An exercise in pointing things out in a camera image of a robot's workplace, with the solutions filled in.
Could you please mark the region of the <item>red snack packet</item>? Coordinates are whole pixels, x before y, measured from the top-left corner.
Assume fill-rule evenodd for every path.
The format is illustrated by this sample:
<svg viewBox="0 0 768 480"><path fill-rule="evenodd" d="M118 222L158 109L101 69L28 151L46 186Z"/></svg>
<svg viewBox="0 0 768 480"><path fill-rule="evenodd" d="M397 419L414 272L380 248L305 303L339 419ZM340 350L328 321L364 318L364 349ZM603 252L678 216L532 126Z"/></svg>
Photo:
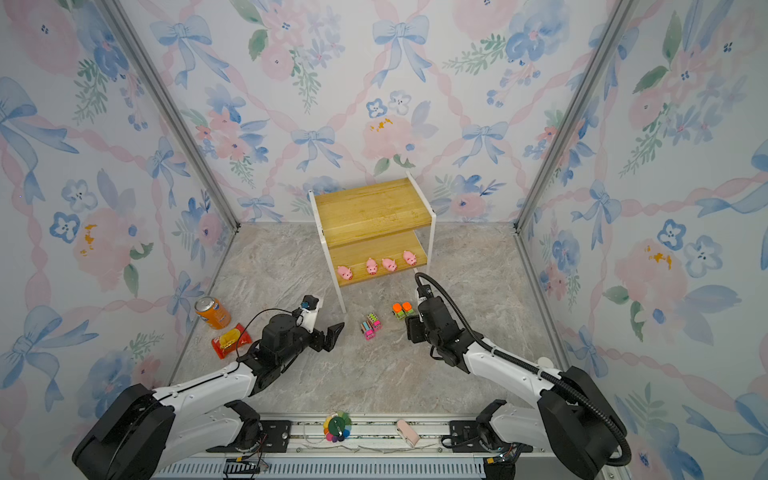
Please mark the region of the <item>red snack packet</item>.
<svg viewBox="0 0 768 480"><path fill-rule="evenodd" d="M225 359L231 352L238 350L253 342L250 334L245 327L237 323L233 329L230 329L220 336L211 340L211 346L219 359Z"/></svg>

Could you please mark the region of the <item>white round cap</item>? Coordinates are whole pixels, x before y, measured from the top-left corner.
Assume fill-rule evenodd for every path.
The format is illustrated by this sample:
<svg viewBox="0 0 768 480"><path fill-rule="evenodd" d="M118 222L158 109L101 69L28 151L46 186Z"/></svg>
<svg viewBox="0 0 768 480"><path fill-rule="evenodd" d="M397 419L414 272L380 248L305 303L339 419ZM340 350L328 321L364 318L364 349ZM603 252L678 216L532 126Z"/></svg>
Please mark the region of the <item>white round cap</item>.
<svg viewBox="0 0 768 480"><path fill-rule="evenodd" d="M547 370L547 369L554 369L555 365L552 362L551 359L547 357L540 357L537 359L537 365L539 369Z"/></svg>

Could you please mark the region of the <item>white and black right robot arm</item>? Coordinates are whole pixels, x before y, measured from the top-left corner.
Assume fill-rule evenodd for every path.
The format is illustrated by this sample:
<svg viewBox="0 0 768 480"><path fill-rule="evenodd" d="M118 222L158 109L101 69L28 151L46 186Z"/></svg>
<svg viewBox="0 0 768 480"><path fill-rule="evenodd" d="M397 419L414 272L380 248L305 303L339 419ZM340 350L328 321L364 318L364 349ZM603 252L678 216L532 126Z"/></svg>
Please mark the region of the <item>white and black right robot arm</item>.
<svg viewBox="0 0 768 480"><path fill-rule="evenodd" d="M542 448L580 479L631 462L626 426L585 371L561 371L513 355L460 325L449 308L440 297L420 296L417 312L406 318L409 340L428 343L433 359L489 380L526 405L492 401L470 427L445 437L446 447L480 448L489 453L489 463L500 464Z"/></svg>

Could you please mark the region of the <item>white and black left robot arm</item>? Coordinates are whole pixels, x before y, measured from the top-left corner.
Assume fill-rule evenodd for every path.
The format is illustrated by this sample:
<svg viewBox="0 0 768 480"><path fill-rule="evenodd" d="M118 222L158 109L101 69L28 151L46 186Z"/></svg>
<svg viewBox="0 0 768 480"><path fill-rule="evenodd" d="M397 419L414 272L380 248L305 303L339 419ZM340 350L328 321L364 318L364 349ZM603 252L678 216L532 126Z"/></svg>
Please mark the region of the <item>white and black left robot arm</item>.
<svg viewBox="0 0 768 480"><path fill-rule="evenodd" d="M72 462L88 479L149 479L203 451L258 450L268 435L248 398L274 383L307 349L330 352L342 323L321 331L317 313L279 310L229 365L181 384L123 390L75 447Z"/></svg>

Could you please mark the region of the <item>pink eraser block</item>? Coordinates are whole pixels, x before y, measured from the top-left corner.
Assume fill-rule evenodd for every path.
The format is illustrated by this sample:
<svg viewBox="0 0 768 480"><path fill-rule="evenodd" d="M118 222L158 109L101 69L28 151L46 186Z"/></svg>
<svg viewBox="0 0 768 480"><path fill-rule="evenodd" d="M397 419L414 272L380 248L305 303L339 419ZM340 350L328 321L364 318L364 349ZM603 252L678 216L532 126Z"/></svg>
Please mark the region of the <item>pink eraser block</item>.
<svg viewBox="0 0 768 480"><path fill-rule="evenodd" d="M417 446L421 437L406 420L399 419L396 422L396 429L398 434L410 448L415 448Z"/></svg>

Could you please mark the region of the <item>pink green toy car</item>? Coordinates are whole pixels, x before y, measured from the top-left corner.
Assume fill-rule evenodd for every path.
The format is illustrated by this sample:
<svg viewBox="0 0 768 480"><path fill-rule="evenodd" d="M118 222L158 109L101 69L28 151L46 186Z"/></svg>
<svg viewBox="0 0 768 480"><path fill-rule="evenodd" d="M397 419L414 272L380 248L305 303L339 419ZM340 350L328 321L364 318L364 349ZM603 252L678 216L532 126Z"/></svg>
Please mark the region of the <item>pink green toy car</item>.
<svg viewBox="0 0 768 480"><path fill-rule="evenodd" d="M369 313L367 315L367 319L368 319L368 324L372 327L374 331L379 331L382 328L382 323L376 314Z"/></svg>

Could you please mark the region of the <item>orange soda can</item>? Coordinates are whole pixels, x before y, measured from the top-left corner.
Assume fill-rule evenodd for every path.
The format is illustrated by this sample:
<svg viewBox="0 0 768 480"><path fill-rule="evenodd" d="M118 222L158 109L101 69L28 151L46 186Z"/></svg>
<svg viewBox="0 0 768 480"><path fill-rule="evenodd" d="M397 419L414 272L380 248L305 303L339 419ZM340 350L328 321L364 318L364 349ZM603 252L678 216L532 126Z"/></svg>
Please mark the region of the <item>orange soda can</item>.
<svg viewBox="0 0 768 480"><path fill-rule="evenodd" d="M215 297L198 298L194 308L197 315L212 329L221 330L231 323L231 314Z"/></svg>

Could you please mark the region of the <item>pink pig toy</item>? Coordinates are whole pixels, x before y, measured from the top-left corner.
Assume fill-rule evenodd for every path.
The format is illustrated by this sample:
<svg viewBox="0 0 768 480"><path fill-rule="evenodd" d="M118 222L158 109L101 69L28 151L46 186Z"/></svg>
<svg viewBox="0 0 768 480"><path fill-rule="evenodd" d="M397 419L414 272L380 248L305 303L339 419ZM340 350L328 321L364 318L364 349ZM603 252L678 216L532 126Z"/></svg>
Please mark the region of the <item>pink pig toy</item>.
<svg viewBox="0 0 768 480"><path fill-rule="evenodd" d="M353 272L350 268L340 265L337 267L337 274L339 277L345 281L351 280L353 278Z"/></svg>
<svg viewBox="0 0 768 480"><path fill-rule="evenodd" d="M403 259L410 266L415 266L418 263L417 256L409 250L403 252Z"/></svg>
<svg viewBox="0 0 768 480"><path fill-rule="evenodd" d="M366 271L369 275L376 275L378 273L378 264L373 258L369 258L365 265Z"/></svg>
<svg viewBox="0 0 768 480"><path fill-rule="evenodd" d="M383 258L381 263L389 272L395 272L398 269L397 263L393 259Z"/></svg>

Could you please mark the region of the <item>wooden two-tier shelf white frame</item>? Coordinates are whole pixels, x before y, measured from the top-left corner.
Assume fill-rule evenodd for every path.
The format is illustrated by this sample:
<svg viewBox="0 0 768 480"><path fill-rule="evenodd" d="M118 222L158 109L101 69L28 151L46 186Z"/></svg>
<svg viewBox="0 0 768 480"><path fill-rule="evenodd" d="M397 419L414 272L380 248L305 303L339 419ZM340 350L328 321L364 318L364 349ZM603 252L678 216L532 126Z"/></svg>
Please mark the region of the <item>wooden two-tier shelf white frame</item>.
<svg viewBox="0 0 768 480"><path fill-rule="evenodd" d="M347 311L344 287L411 269L429 271L437 214L411 174L334 193L318 195L311 190L309 200L342 312ZM417 256L415 266L404 261L405 250ZM369 258L378 264L376 275L366 271ZM389 272L382 266L383 258L393 259L398 269ZM340 265L352 270L351 280L339 277Z"/></svg>

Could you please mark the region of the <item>colourful round disc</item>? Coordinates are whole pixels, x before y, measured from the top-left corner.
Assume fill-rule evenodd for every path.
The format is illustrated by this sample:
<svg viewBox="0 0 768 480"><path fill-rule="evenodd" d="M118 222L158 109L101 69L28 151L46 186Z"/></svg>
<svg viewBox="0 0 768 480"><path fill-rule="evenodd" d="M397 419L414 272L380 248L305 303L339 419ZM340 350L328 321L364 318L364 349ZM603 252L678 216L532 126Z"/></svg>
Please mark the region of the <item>colourful round disc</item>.
<svg viewBox="0 0 768 480"><path fill-rule="evenodd" d="M344 442L351 433L352 421L345 411L337 411L326 418L323 424L325 439L331 443Z"/></svg>

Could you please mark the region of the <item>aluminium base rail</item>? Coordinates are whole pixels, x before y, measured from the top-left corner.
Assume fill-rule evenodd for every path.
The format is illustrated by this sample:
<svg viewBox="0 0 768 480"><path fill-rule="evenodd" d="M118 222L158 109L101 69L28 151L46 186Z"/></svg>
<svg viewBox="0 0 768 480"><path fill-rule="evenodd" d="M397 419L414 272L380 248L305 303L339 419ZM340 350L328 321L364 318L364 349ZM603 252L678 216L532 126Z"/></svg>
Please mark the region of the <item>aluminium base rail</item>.
<svg viewBox="0 0 768 480"><path fill-rule="evenodd" d="M297 416L262 420L268 437L251 453L203 451L159 469L149 479L573 479L542 448L514 464L489 463L489 453L471 446L454 451L445 437L474 419L405 418L420 435L410 448L396 429L399 419L352 418L344 442L328 442L326 419Z"/></svg>

